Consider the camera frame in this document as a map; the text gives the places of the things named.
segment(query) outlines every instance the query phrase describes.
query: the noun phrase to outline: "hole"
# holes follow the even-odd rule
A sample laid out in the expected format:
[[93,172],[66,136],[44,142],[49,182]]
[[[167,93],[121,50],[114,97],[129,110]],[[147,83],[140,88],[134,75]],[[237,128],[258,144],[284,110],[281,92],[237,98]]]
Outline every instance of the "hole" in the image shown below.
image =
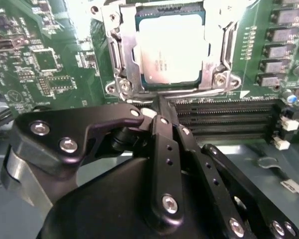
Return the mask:
[[215,184],[216,186],[219,185],[219,182],[218,182],[216,179],[214,179],[213,182],[214,182],[214,184]]
[[169,158],[166,160],[166,163],[167,163],[169,166],[172,166],[172,165],[173,165],[173,162],[172,162]]
[[274,91],[278,91],[278,90],[280,90],[280,85],[274,86]]
[[93,15],[95,15],[96,13],[98,13],[99,12],[99,8],[97,7],[97,6],[92,6],[91,7],[91,13],[93,14]]
[[239,85],[239,81],[234,80],[230,84],[235,87]]
[[109,93],[114,93],[115,92],[115,88],[113,86],[109,86],[108,87],[108,92]]

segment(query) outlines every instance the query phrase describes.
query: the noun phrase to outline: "black metal bracket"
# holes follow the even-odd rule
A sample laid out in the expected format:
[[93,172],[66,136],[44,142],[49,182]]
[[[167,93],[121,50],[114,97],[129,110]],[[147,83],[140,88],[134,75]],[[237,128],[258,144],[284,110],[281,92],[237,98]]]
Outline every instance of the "black metal bracket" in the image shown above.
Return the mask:
[[[134,163],[130,161],[122,167],[117,167],[96,178],[95,182],[90,182],[62,198],[60,204],[52,208],[53,212],[57,212],[49,214],[44,228],[54,227],[55,223],[51,224],[50,221],[56,220],[54,216],[60,216],[58,208],[64,213],[66,205],[81,200],[78,195],[87,201],[91,197],[94,197],[94,201],[107,198],[104,205],[94,205],[94,202],[92,205],[91,202],[82,206],[106,213],[108,208],[111,208],[110,204],[115,203],[115,198],[110,193],[115,194],[126,187],[130,194],[124,195],[123,192],[119,197],[125,207],[131,207],[128,208],[131,212],[127,215],[128,220],[137,223],[140,218],[136,216],[136,206],[127,200],[131,200],[132,194],[136,197],[134,191],[131,191],[132,188],[146,188],[145,196],[142,196],[145,201],[142,204],[142,217],[156,233],[156,237],[153,238],[161,235],[180,238],[180,235],[191,233],[184,230],[200,231],[199,227],[203,227],[203,223],[200,225],[187,218],[187,215],[196,218],[197,210],[207,211],[209,235],[214,238],[299,239],[296,226],[217,147],[208,144],[201,149],[197,145],[190,130],[179,124],[173,106],[162,97],[157,97],[153,109],[157,111],[153,118],[143,116],[132,105],[117,104],[30,113],[16,119],[11,132],[11,148],[15,157],[54,177],[65,180],[73,177],[80,165],[84,164],[84,160],[91,162],[104,155],[115,155],[124,150],[134,151],[134,156],[137,155]],[[34,123],[41,123],[47,127],[44,127],[43,131],[35,131]],[[70,150],[64,148],[64,145],[61,145],[64,139],[75,142],[75,147]],[[142,174],[133,171],[128,165],[132,165],[136,171],[147,172],[149,177],[145,183],[142,184]],[[107,178],[114,185],[108,184]],[[190,186],[185,184],[188,180],[195,182],[193,195],[188,190]],[[98,190],[101,190],[103,185],[113,189],[103,190],[100,197]],[[193,206],[192,202],[188,203],[196,194],[204,195],[203,205]],[[244,207],[248,208],[246,212],[242,212],[235,198],[239,198]],[[126,213],[126,209],[119,207],[113,213],[114,215],[106,213],[103,216],[115,218],[117,214],[121,217],[122,213]],[[95,215],[88,215],[91,220],[102,224]],[[287,225],[293,228],[295,235],[289,231]],[[100,230],[103,228],[91,233],[96,237],[115,235],[112,231],[103,233]],[[43,230],[42,238],[49,231]],[[150,234],[143,226],[140,231],[145,237]],[[124,235],[129,238],[133,237],[132,234],[124,231]]]

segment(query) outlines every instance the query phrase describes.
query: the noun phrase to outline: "black metal plate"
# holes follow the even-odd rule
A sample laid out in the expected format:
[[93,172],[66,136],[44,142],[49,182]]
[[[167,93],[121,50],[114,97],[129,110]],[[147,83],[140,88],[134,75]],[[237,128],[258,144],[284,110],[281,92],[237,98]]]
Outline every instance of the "black metal plate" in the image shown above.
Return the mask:
[[195,177],[182,174],[185,218],[169,236],[143,219],[150,188],[150,161],[129,160],[60,199],[49,212],[38,239],[208,239],[204,193]]

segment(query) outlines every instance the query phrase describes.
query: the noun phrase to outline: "motherboard mounting screw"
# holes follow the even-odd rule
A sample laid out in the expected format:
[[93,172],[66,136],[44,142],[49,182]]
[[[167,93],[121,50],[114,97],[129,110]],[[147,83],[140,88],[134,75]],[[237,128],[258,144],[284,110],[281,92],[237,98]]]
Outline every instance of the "motherboard mounting screw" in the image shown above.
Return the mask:
[[285,235],[285,231],[282,228],[282,226],[280,226],[280,224],[276,221],[273,221],[272,223],[273,228],[276,230],[276,232],[278,232],[279,235],[284,236]]
[[243,229],[243,227],[239,224],[239,222],[236,219],[231,218],[229,220],[229,225],[230,225],[231,230],[233,230],[233,232],[239,238],[242,238],[244,236],[244,234],[245,234],[244,229]]
[[60,141],[60,148],[67,153],[74,153],[78,149],[78,144],[70,138],[64,138]]
[[164,123],[164,124],[168,124],[168,121],[165,120],[164,118],[160,118],[160,121],[161,121],[162,123]]
[[119,85],[123,91],[129,91],[131,89],[131,83],[128,80],[120,80]]
[[183,132],[184,132],[186,135],[189,135],[189,133],[190,133],[190,132],[189,132],[189,130],[188,130],[188,129],[186,129],[186,128],[183,128],[182,130],[183,130]]
[[177,202],[171,196],[164,196],[162,199],[163,207],[171,214],[175,214],[178,210]]
[[214,84],[216,86],[223,86],[226,83],[226,77],[222,74],[217,74],[215,76]]
[[31,131],[37,135],[44,136],[50,132],[50,127],[42,122],[35,122],[30,127]]

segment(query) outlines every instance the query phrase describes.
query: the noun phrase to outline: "green circuit board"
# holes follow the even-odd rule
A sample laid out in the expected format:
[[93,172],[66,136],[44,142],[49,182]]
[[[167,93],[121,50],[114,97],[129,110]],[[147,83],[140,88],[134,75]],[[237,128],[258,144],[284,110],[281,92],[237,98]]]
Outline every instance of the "green circuit board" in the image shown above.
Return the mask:
[[[299,1],[260,0],[239,22],[233,73],[242,86],[210,100],[279,98],[284,89],[299,89],[293,68],[299,64],[299,32],[283,44],[292,50],[275,85],[260,85],[268,31],[277,27],[273,12],[299,9]],[[0,92],[13,114],[35,106],[68,109],[118,102],[106,94],[113,70],[103,23],[91,17],[88,0],[0,0]],[[284,24],[297,28],[295,22]]]

